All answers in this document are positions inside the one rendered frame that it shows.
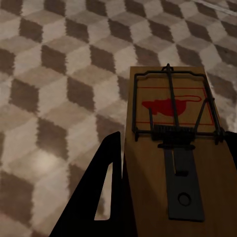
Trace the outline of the mousetrap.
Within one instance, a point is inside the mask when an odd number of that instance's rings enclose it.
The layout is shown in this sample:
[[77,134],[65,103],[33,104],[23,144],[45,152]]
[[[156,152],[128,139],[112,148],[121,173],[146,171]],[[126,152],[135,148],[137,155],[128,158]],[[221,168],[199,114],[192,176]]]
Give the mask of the mousetrap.
[[204,67],[130,66],[124,237],[237,237],[237,168]]

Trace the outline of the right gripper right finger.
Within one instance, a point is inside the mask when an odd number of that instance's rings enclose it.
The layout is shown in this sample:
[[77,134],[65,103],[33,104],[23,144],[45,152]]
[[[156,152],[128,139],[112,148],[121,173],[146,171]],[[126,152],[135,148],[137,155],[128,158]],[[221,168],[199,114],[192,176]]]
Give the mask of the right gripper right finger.
[[229,134],[229,136],[225,137],[225,140],[228,144],[228,147],[230,149],[230,152],[233,156],[236,168],[237,168],[237,133],[226,131],[226,133]]

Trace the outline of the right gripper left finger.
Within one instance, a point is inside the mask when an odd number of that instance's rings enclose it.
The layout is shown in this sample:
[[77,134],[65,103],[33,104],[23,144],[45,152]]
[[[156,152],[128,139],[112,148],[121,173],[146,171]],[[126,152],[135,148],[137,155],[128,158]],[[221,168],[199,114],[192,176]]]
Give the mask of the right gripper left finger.
[[[111,217],[94,220],[112,162]],[[103,140],[49,237],[124,237],[119,131]]]

